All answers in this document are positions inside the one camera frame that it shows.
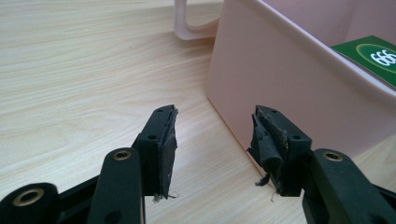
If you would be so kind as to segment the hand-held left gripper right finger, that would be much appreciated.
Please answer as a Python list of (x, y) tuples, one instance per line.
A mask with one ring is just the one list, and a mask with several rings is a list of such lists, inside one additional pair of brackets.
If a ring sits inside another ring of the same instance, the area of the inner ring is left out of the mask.
[(258, 105), (247, 152), (282, 197), (303, 198), (308, 224), (396, 224), (396, 193), (372, 184), (346, 154), (313, 150), (281, 112)]

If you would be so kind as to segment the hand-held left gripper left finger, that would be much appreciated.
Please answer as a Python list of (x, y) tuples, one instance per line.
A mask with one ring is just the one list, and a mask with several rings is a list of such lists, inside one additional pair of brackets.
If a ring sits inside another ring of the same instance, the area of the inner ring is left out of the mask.
[(169, 195), (176, 118), (174, 105), (155, 109), (130, 147), (106, 155), (87, 224), (146, 224), (145, 198)]

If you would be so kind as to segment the pink plastic storage bin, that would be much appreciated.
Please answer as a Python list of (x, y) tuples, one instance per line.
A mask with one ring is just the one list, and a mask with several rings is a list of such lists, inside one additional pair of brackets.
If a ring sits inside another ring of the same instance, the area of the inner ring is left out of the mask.
[(201, 26), (186, 7), (175, 0), (175, 33), (214, 38), (205, 93), (242, 147), (258, 105), (350, 157), (396, 135), (396, 89), (332, 49), (369, 35), (396, 44), (396, 0), (224, 0)]

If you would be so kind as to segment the green box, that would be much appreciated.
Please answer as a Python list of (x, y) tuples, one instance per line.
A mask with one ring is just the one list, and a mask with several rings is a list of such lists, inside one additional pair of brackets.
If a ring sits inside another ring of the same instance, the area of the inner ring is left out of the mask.
[(362, 66), (396, 90), (396, 46), (377, 36), (332, 46), (332, 49)]

